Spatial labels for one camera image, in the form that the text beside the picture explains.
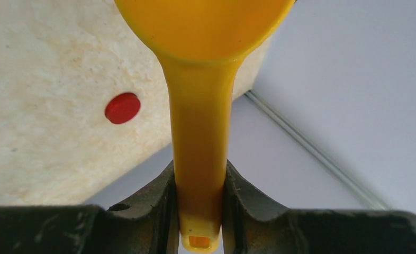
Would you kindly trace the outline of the yellow plastic scoop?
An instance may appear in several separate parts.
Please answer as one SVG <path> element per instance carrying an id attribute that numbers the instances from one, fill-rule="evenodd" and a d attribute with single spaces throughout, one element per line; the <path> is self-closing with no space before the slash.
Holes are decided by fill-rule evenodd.
<path id="1" fill-rule="evenodd" d="M 233 83 L 293 1 L 116 1 L 166 80 L 183 247 L 219 245 Z"/>

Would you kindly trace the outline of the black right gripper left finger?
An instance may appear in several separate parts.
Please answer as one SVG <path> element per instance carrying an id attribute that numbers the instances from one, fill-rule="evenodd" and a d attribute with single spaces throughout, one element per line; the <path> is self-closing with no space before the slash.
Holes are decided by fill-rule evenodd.
<path id="1" fill-rule="evenodd" d="M 98 205 L 0 206 L 0 253 L 177 253 L 174 167 L 126 199 Z"/>

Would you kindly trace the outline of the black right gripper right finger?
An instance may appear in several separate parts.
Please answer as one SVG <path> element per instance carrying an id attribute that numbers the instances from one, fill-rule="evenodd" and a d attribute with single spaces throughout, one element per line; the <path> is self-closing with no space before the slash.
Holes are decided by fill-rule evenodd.
<path id="1" fill-rule="evenodd" d="M 416 215 L 406 211 L 292 209 L 227 164 L 225 253 L 416 253 Z"/>

